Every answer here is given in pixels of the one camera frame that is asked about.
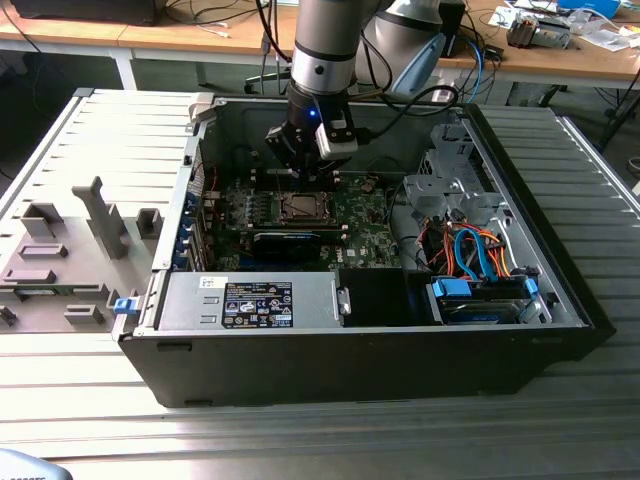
power supply label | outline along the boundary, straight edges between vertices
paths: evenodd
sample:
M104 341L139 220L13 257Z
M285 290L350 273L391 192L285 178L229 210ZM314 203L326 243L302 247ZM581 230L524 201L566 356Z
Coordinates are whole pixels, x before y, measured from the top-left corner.
M227 283L224 328L291 328L291 282Z

cable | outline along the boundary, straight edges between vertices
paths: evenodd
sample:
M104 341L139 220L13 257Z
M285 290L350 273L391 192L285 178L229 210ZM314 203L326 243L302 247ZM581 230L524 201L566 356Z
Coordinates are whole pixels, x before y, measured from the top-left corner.
M369 55L369 49L373 50L373 53L375 53L376 56L380 59L380 61L384 65L385 70L387 71L387 83L385 84L384 87L382 87L382 93L384 93L387 90L389 90L389 88L391 88L391 85L393 84L393 71L391 70L391 65L389 65L389 62L387 62L387 59L384 58L384 56L380 53L380 51L376 47L374 47L373 44L367 39L367 37L364 34L364 30L360 30L360 37L362 38L362 42L364 43L364 54L365 54L365 57L367 58L367 66L369 67L369 76L371 77L371 82L373 83L373 86L375 88L380 88L380 87L378 87L376 82L376 76L373 71L373 63L371 62L371 56Z
M391 223L391 216L393 215L393 207L395 206L396 199L398 198L398 192L400 191L400 188L402 188L403 185L404 185L404 182L400 182L398 184L398 186L396 187L395 191L393 192L393 197L391 197L391 205L389 206L389 212L387 214L387 222L389 224L389 233L391 233L391 238L394 241L395 241L396 236L393 233L393 227L392 227L392 223Z
M196 19L196 20L194 20L192 22L185 22L184 20L180 20L179 18L177 18L173 14L171 14L171 11L170 11L169 8L165 7L165 9L164 9L165 15L167 17L169 17L171 20L173 20L174 22L180 23L182 25L196 25L196 26L197 25L209 25L211 23L226 22L227 20L232 20L234 18L241 17L242 15L253 14L255 12L257 12L257 9L254 8L253 10L245 10L243 12L238 12L238 13L235 13L233 15L229 15L229 16L224 17L224 18L217 18L215 20L207 20L207 21L202 21L201 22L201 21Z
M371 167L372 167L372 166L373 166L373 164L374 164L374 163L376 163L378 160L389 160L390 162L394 163L394 164L395 164L395 165L396 165L400 170L402 170L402 171L403 171L404 173L406 173L407 175L409 175L409 173L410 173L410 172L409 172L405 167L403 167L403 166L400 164L400 161L399 161L399 160L397 160L397 159L393 158L393 157L392 157L392 156L390 156L390 155L379 155L379 156L377 156L376 158L374 158L373 160L371 160L371 161L369 162L369 165L367 166L367 171L368 171L368 172L370 172L370 171L371 171Z
M600 91L599 88L595 88L594 89L596 91L596 93L600 96L600 98L602 98L605 102L607 102L609 105L611 105L613 108L618 108L618 105L616 105L615 103L611 103L611 100L609 100L607 97L605 97L602 92Z
M476 79L476 86L473 89L473 93L471 94L471 96L469 97L469 100L467 100L467 103L471 103L473 101L473 99L475 98L475 96L478 93L478 88L480 87L480 82L482 81L482 71L484 68L483 62L482 62L482 55L480 54L480 49L478 48L478 46L473 43L471 40L469 40L468 38L465 38L465 40L467 41L467 43L471 46L471 48L473 48L473 50L476 53L476 57L478 58L478 78Z
M385 105L387 105L389 108L391 108L392 110L394 110L394 111L395 111L396 113L398 113L400 116L402 116L402 115L406 115L406 116L409 116L409 117L428 117L428 116L431 116L431 115L435 115L435 114L437 114L437 113L440 113L441 111L447 110L447 109L451 108L451 106L453 106L453 105L449 105L449 106L447 106L446 108L444 108L444 110L439 110L439 111L436 111L436 112L427 111L427 112L422 112L422 113L413 113L413 112L409 112L409 111L408 111L409 109L408 109L408 108L406 108L406 107L405 107L405 108L400 108L400 107L398 107L398 106L394 105L394 104L389 100L389 98L384 94L385 89L388 89L388 88L391 86L391 84L393 83L393 72L392 72L392 70L391 70L391 66L389 65L389 62L387 62L387 59L386 59L386 58L384 58L384 56L380 53L380 51L379 51L379 50L377 50L377 49L376 49L376 48L371 44L371 42L369 42L369 40L365 37L365 35L364 35L364 32L363 32L363 31L361 31L361 32L360 32L360 36L362 37L363 42L365 43L365 44L364 44L364 51L365 51L365 57L366 57L366 59L367 59L367 67L368 67L368 69L369 69L369 75L371 76L371 81L372 81L372 83L373 83L374 88L375 88L376 90L378 90L378 91L379 91L379 92L375 92L375 91L374 91L375 93L374 93L374 92L367 92L367 93L365 94L365 96L371 96L372 94L373 94L373 95L378 95L378 97L380 98L380 100L382 100L382 102L383 102ZM388 75L387 84L386 84L386 85L385 85L385 87L383 87L382 89L381 89L381 88L380 88L380 86L378 85L378 82L377 82L376 77L375 77L375 72L374 72L374 70L373 70L373 64L372 64L372 62L371 62L371 56L369 55L369 48L371 48L371 49L373 50L373 52L374 52L374 53L376 54L376 56L380 59L380 61L381 61L381 62L383 63L383 65L385 66L385 69L387 70L387 75ZM447 87L448 87L448 86L446 86L446 85L445 85L445 86L442 86L442 87L445 87L445 88L440 88L440 86L431 87L431 88L433 88L433 89L434 89L434 90L432 90L432 91L436 91L436 90L439 90L439 89L442 89L442 90L447 89ZM416 95L416 97L414 97L414 98L409 102L409 104L407 104L407 105L409 105L409 107L410 107L410 106L412 105L412 103L411 103L411 102L413 102L413 103L417 102L417 100L419 100L420 98L422 98L422 97L423 97L424 95L426 95L427 93L430 93L430 92L421 92L421 93L419 93L419 94L418 94L418 95ZM438 102L428 102L427 104L429 104L429 105L441 105L441 103L438 103Z
M622 104L627 100L627 97L629 96L629 93L631 93L631 91L633 90L634 85L638 81L638 77L640 77L640 67L638 68L638 71L636 72L636 75L633 77L633 81L631 82L631 85L629 85L629 88L627 88L626 92L624 92L624 95L622 96L622 99L620 100L620 103L618 104L618 106L615 108L615 110L611 114L611 118L609 119L609 124L611 123L613 118L615 118L616 113L618 113L618 110L620 110L620 107L622 106Z
M496 277L496 274L491 269L491 265L487 262L487 257L484 250L484 242L480 238L480 235L476 231L470 228L463 228L456 235L456 240L454 243L456 263L462 270L468 273L473 280L478 280L478 276L475 274L475 272L471 270L469 267L467 267L464 261L462 260L462 249L461 249L462 238L465 236L466 233L470 233L473 236L474 240L476 241L476 248L478 249L478 261L480 262L480 268L482 268L482 273L484 273L485 277L495 282L498 278Z
M444 105L440 104L442 105L440 108L437 108L429 112L425 112L422 116L427 117L427 116L437 115L439 113L445 112L458 102L458 90L456 90L453 87L450 87L449 85L434 85L433 87L425 88L422 92L420 92L411 100L409 100L406 103L406 105L398 112L398 114L387 124L387 126L385 126L379 132L372 132L371 138L373 139L380 138L382 135L384 135L389 130L391 130L395 126L395 124L398 123L400 119L402 119L402 117L409 111L409 109L416 104L418 100L420 100L425 95L428 95L433 92L437 92L439 90L445 90L447 92L450 92L452 94L451 99L449 99L449 101Z
M282 50L280 50L280 46L278 45L278 42L276 42L273 39L273 35L271 34L271 27L269 27L267 23L267 19L264 17L264 11L262 10L262 4L260 3L260 0L255 0L255 1L256 1L256 9L258 10L258 15L260 15L260 21L262 22L262 28L264 28L264 31L269 37L271 46L276 51L276 53L280 55L280 58L282 58L287 63L291 63L291 57L289 57Z
M271 28L272 14L273 14L273 1L269 2L269 9L268 9L269 20L267 21L267 25L269 28ZM264 38L264 35L262 38L262 51L263 51L262 65L260 67L260 94L264 95L264 70L267 64L267 55L269 55L269 52L271 51L271 43L269 42L268 37L266 39Z

metal slotted table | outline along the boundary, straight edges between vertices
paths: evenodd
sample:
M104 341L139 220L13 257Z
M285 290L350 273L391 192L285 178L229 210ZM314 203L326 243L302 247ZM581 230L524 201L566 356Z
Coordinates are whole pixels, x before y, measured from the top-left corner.
M67 189L52 186L66 185L77 165L101 175L122 212L165 208L195 101L154 92L74 97L0 203L0 255L15 246L22 226L13 213L23 201L53 196L74 211ZM59 463L76 479L638 476L637 205L567 120L544 110L483 111L612 316L618 334L605 346L514 396L172 410L155 401L109 333L6 334L0 446ZM127 144L107 153L92 136L105 127ZM544 139L560 142L561 159ZM84 163L74 163L76 154ZM136 176L146 186L134 196L126 182ZM624 242L611 239L621 235Z

floor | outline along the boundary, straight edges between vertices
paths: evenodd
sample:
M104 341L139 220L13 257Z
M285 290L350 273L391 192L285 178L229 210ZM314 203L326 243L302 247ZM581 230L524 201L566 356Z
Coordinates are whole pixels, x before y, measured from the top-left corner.
M0 193L10 184L3 174L13 177L19 172L76 87L121 87L115 63L108 58L28 54L24 62L27 74L17 75L9 70L0 77ZM143 90L202 90L192 63L136 60L134 71ZM244 79L258 75L259 67L208 64L206 74L217 92L244 94ZM274 83L266 85L266 94L276 93ZM498 82L496 89L500 88L507 86ZM519 84L511 91L509 103L534 104L541 89L540 85ZM609 105L593 88L571 87L567 92L557 93L551 107L556 114L568 115L587 138L595 142L607 122L604 110ZM604 154L630 187L637 180L627 170L627 160L640 155L637 122L640 119L624 125Z

electronic device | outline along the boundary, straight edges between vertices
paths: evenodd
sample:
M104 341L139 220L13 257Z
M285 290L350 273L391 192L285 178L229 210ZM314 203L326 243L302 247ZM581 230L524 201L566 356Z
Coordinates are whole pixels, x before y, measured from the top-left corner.
M533 15L516 14L507 31L507 43L512 47L531 46L567 48L571 41L569 26L557 18L536 18Z
M558 7L565 10L588 8L607 18L613 18L620 7L620 0L558 0Z
M68 18L153 25L167 0L11 0L24 18Z
M447 37L447 42L442 51L442 56L450 58L455 56L456 51L456 38L460 30L460 24L465 12L464 0L440 0L440 7L438 13L442 19L441 32Z
M406 22L434 7L403 0L386 13ZM158 207L121 203L121 215L106 200L137 199L135 187L103 198L99 175L57 203L3 207L24 232L0 258L6 328L113 324L168 407L512 393L613 335L612 286L597 279L619 265L584 262L610 235L587 212L635 224L633 195L548 110L450 102L414 117L350 102L376 8L303 2L286 101L173 98L178 118L161 118L153 139L176 162ZM541 176L551 165L557 175ZM576 209L595 231L574 228ZM635 255L620 243L616 254Z
M201 115L149 287L116 305L114 338L160 403L515 392L613 334L500 146L523 140L489 123L513 118L473 106L407 118L382 150L314 182L262 144L285 108L218 98ZM362 126L393 113L350 108ZM202 159L215 168L194 195Z

